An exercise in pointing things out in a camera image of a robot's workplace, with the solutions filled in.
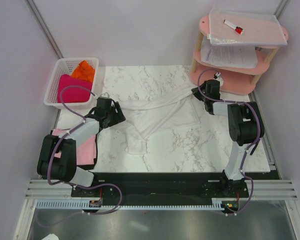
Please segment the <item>white t shirt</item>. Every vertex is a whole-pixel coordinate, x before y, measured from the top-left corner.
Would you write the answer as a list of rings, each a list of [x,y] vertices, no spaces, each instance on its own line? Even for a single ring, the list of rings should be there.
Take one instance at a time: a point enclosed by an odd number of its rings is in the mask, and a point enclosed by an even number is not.
[[[125,134],[125,151],[145,155],[152,135],[198,125],[200,119],[192,96],[192,87],[183,84],[153,100],[120,100],[126,121],[114,128]]]

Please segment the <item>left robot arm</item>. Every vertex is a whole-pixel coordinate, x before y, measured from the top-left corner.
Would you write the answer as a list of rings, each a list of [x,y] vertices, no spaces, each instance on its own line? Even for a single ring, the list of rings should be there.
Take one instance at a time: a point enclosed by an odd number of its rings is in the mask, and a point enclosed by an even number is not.
[[[89,197],[96,196],[100,185],[95,175],[77,166],[77,149],[90,137],[96,137],[102,130],[126,120],[119,102],[108,97],[99,97],[96,106],[75,127],[56,136],[44,137],[37,173],[46,177],[50,185],[61,182],[82,188]]]

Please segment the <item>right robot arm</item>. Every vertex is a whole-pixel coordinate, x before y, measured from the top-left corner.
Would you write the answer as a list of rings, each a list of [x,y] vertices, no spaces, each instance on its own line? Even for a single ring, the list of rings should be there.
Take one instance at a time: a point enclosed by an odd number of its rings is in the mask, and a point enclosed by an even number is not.
[[[210,115],[227,117],[232,149],[224,169],[226,180],[219,184],[219,191],[225,197],[237,191],[234,181],[245,178],[245,163],[265,134],[258,104],[220,99],[220,82],[211,79],[191,90],[192,95],[204,103]]]

